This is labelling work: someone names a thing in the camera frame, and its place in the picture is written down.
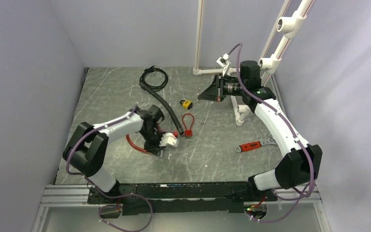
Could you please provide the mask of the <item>yellow padlock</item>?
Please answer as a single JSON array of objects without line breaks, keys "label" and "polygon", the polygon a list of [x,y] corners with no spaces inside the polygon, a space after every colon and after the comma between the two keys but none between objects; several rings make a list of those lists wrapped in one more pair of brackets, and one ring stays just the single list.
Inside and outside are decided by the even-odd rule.
[{"label": "yellow padlock", "polygon": [[193,102],[190,100],[180,100],[180,104],[187,110],[190,110],[193,107]]}]

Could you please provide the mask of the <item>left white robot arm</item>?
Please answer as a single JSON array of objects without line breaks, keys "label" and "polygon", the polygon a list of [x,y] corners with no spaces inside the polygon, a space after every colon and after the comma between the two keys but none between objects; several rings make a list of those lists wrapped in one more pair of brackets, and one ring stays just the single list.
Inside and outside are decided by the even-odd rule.
[{"label": "left white robot arm", "polygon": [[160,108],[152,105],[148,110],[135,107],[121,117],[105,123],[91,125],[83,122],[78,125],[63,151],[62,157],[67,167],[78,170],[101,191],[100,196],[107,202],[115,202],[120,195],[120,183],[104,166],[109,144],[130,133],[140,133],[144,138],[146,153],[160,156],[163,132],[158,123],[164,119]]}]

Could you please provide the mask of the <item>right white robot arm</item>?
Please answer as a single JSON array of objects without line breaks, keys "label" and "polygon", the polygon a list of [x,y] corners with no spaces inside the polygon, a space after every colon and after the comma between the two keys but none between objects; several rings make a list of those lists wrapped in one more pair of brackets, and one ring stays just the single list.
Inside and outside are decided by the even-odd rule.
[{"label": "right white robot arm", "polygon": [[309,183],[314,187],[322,159],[322,149],[304,139],[282,112],[279,102],[268,87],[261,85],[260,66],[256,61],[240,63],[237,77],[229,75],[230,62],[219,58],[223,72],[214,77],[199,100],[221,102],[226,96],[240,96],[252,113],[261,119],[270,131],[282,153],[282,160],[273,170],[256,174],[247,181],[247,195],[258,201],[266,190],[290,189]]}]

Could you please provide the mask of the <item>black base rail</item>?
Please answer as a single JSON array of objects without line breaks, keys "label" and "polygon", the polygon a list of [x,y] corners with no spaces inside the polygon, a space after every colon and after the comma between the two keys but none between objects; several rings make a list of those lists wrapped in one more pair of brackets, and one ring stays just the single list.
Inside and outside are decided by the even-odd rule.
[{"label": "black base rail", "polygon": [[251,193],[245,181],[191,183],[130,183],[120,185],[122,199],[107,199],[94,187],[88,204],[119,204],[124,216],[153,213],[243,213],[250,204],[266,205],[277,198],[271,190]]}]

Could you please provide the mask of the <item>red handled wrench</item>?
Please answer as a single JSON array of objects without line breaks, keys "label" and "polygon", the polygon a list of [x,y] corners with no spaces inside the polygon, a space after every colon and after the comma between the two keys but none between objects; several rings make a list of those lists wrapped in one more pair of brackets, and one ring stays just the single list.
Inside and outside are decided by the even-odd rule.
[{"label": "red handled wrench", "polygon": [[265,145],[277,145],[277,142],[275,139],[269,138],[269,139],[262,140],[262,141],[255,141],[251,143],[245,143],[242,145],[238,145],[234,148],[234,150],[237,153],[241,153],[241,152],[247,152],[247,151],[251,151],[254,149],[258,149]]}]

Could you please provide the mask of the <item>white pvc pipe frame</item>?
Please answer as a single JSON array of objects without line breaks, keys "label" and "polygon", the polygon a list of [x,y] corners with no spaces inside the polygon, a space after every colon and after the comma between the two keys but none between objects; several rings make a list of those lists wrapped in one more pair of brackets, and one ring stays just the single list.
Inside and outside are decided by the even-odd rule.
[{"label": "white pvc pipe frame", "polygon": [[[272,28],[272,32],[268,37],[266,45],[261,53],[261,57],[259,59],[259,67],[261,70],[264,71],[261,83],[265,84],[268,82],[269,78],[272,74],[275,73],[276,69],[278,68],[282,56],[286,51],[288,45],[290,44],[291,40],[295,38],[297,33],[299,32],[301,26],[303,25],[305,19],[307,18],[307,13],[310,7],[313,4],[312,0],[302,0],[297,10],[294,11],[293,15],[290,17],[283,16],[283,14],[288,9],[290,1],[286,0],[283,3],[283,6],[278,14],[278,18]],[[223,74],[223,71],[226,71],[227,74],[235,73],[238,69],[231,68],[229,66],[228,58],[229,55],[232,53],[231,51],[226,54],[225,57],[225,64],[223,64],[220,59],[217,60],[217,64],[221,66],[220,69],[207,69],[202,70],[199,68],[199,58],[200,58],[200,40],[201,40],[201,29],[202,29],[202,16],[203,16],[203,8],[204,3],[202,0],[199,1],[199,13],[198,13],[198,26],[197,26],[197,34],[196,34],[196,57],[195,57],[195,65],[193,68],[194,75],[203,75],[203,74]],[[267,54],[270,45],[274,39],[276,33],[282,32],[284,36],[280,40],[275,52],[269,57],[266,58],[265,55]]]}]

